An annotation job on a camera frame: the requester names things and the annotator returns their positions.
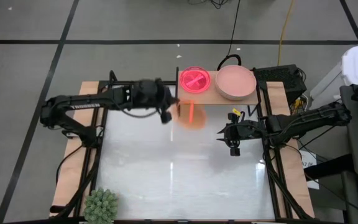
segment succulent plant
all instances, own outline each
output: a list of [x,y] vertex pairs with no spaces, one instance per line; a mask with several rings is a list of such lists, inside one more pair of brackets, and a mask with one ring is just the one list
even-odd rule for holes
[[110,190],[93,190],[85,200],[84,217],[89,224],[111,224],[117,215],[118,197]]

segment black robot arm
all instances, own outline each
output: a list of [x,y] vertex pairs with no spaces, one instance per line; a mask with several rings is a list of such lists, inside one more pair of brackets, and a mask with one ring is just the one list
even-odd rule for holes
[[160,79],[141,80],[133,85],[108,89],[99,94],[53,97],[42,106],[40,122],[48,128],[60,126],[65,131],[78,135],[84,146],[93,147],[97,144],[96,128],[83,126],[66,115],[67,111],[106,108],[125,112],[125,109],[155,108],[160,114],[161,122],[165,124],[172,118],[167,109],[175,102],[177,99],[172,97],[170,90]]
[[341,103],[330,103],[315,110],[304,113],[287,115],[270,115],[260,118],[260,121],[239,121],[239,116],[229,113],[231,123],[219,133],[231,148],[232,156],[240,156],[241,140],[265,137],[272,147],[281,147],[293,137],[301,137],[313,129],[329,126],[345,126],[352,116],[350,111]]

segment pink plate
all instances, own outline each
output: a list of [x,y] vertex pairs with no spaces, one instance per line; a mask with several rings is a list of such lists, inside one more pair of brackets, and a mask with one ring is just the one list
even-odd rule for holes
[[242,100],[256,89],[254,74],[238,65],[227,65],[216,75],[215,85],[220,94],[229,100]]

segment red bowl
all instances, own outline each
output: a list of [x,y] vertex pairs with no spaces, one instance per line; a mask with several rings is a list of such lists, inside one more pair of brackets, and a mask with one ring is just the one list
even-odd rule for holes
[[188,67],[180,74],[180,85],[189,93],[202,93],[210,84],[211,76],[201,67]]

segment orange stick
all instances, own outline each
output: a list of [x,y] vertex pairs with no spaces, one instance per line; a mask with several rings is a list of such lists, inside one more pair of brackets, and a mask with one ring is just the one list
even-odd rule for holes
[[189,123],[193,122],[193,112],[194,112],[194,102],[193,100],[190,101],[190,114],[189,114]]

